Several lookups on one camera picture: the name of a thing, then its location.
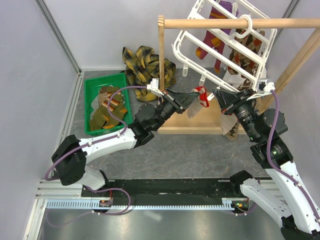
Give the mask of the red white snowman sock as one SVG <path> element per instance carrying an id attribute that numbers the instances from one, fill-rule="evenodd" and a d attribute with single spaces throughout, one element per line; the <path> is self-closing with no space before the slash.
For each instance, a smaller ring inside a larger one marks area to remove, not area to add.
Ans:
<path id="1" fill-rule="evenodd" d="M 234 114 L 232 115 L 220 115 L 220 129 L 223 135 L 226 135 L 237 123 L 237 118 Z"/>

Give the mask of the beige brown argyle sock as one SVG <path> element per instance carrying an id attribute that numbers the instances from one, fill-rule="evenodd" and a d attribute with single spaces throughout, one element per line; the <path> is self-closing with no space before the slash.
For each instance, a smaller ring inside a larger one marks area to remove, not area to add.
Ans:
<path id="1" fill-rule="evenodd" d="M 236 140 L 238 137 L 240 123 L 236 122 L 234 126 L 225 134 L 229 140 Z"/>

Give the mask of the beige red snowman sock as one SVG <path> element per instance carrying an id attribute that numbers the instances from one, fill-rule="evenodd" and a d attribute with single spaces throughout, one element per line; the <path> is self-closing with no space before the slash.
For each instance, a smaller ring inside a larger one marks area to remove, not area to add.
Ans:
<path id="1" fill-rule="evenodd" d="M 198 86 L 191 90 L 192 93 L 199 93 L 199 96 L 192 102 L 186 113 L 189 119 L 193 118 L 203 108 L 210 106 L 207 96 L 207 89 L 204 86 Z"/>

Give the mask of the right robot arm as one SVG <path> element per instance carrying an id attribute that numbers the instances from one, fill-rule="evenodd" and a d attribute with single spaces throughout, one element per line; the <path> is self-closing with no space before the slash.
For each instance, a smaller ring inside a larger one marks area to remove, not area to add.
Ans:
<path id="1" fill-rule="evenodd" d="M 318 240 L 320 208 L 307 191 L 293 155 L 281 139 L 288 126 L 275 90 L 270 90 L 275 108 L 261 114 L 255 108 L 251 89 L 240 92 L 214 89 L 212 93 L 222 114 L 236 116 L 253 143 L 252 156 L 277 185 L 284 200 L 274 197 L 245 170 L 230 177 L 230 193 L 235 197 L 244 195 L 263 209 L 278 224 L 284 239 Z"/>

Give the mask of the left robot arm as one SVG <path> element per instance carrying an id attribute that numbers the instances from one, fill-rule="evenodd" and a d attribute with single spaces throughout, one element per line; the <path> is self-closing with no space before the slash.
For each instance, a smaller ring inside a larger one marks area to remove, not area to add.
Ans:
<path id="1" fill-rule="evenodd" d="M 92 138 L 67 136 L 51 157 L 57 179 L 63 186 L 81 184 L 99 197 L 106 196 L 110 185 L 105 173 L 90 168 L 88 163 L 120 150 L 147 144 L 165 121 L 175 113 L 183 114 L 199 95 L 198 92 L 183 93 L 167 88 L 157 106 L 150 103 L 141 105 L 134 121 L 121 130 Z"/>

